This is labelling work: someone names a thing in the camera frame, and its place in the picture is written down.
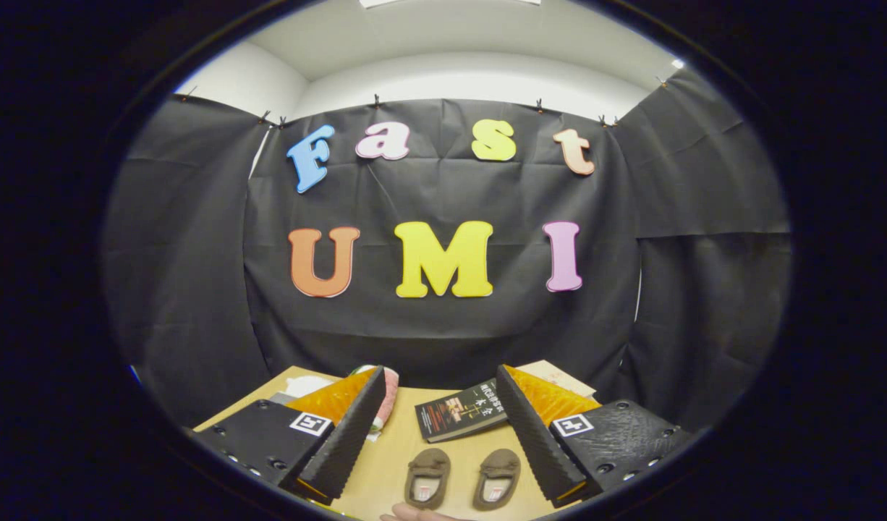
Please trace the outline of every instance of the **finger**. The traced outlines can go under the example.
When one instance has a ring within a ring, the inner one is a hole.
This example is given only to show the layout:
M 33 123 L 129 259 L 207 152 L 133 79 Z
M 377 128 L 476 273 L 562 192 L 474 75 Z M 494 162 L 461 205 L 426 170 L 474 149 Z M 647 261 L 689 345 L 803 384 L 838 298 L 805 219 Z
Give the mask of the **finger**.
M 423 510 L 418 512 L 417 521 L 461 521 L 455 517 L 450 517 L 449 515 L 437 514 L 437 512 L 430 510 Z
M 395 517 L 401 519 L 401 521 L 417 521 L 417 513 L 420 512 L 420 510 L 411 507 L 410 504 L 400 502 L 400 504 L 391 505 L 391 512 L 395 514 Z

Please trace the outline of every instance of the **brown slipper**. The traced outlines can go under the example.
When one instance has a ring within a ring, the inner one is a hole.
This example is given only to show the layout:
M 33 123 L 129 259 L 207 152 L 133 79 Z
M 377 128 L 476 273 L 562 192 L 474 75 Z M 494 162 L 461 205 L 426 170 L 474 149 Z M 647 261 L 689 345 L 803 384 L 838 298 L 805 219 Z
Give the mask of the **brown slipper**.
M 479 472 L 479 484 L 472 505 L 479 510 L 504 507 L 517 487 L 520 459 L 509 449 L 497 449 L 485 458 Z
M 450 458 L 440 449 L 425 449 L 408 464 L 404 500 L 417 508 L 433 510 L 444 501 L 450 476 Z

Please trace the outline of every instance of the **white ceiling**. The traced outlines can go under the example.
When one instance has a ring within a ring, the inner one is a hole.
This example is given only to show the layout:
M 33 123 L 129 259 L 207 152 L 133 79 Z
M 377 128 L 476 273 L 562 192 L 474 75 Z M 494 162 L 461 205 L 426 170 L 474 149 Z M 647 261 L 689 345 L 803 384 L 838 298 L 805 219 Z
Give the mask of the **white ceiling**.
M 641 35 L 569 0 L 403 0 L 363 9 L 324 0 L 256 33 L 308 80 L 393 57 L 484 51 L 553 59 L 652 91 L 672 56 Z

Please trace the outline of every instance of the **letter f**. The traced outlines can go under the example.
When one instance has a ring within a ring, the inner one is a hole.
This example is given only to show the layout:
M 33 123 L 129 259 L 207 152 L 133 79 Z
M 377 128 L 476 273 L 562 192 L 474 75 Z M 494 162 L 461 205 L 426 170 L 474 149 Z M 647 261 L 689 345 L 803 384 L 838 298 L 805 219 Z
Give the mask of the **letter f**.
M 289 152 L 286 152 L 286 157 L 292 158 L 292 162 L 295 162 L 295 172 L 299 175 L 299 184 L 296 185 L 295 190 L 300 194 L 317 185 L 328 175 L 328 169 L 319 166 L 318 161 L 323 163 L 328 160 L 331 149 L 328 148 L 328 142 L 325 139 L 332 135 L 334 135 L 334 127 L 322 125 L 321 128 L 305 136 L 305 139 L 293 145 Z

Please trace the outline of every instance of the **letter i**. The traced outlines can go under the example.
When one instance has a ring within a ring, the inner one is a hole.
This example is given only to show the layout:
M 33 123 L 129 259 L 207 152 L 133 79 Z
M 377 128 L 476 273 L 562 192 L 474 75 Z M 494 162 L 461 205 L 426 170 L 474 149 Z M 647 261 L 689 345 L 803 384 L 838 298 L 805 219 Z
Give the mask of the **letter i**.
M 575 267 L 575 235 L 579 234 L 579 225 L 569 221 L 547 222 L 543 231 L 550 237 L 550 248 L 553 251 L 553 276 L 546 281 L 546 289 L 550 291 L 572 291 L 582 287 Z

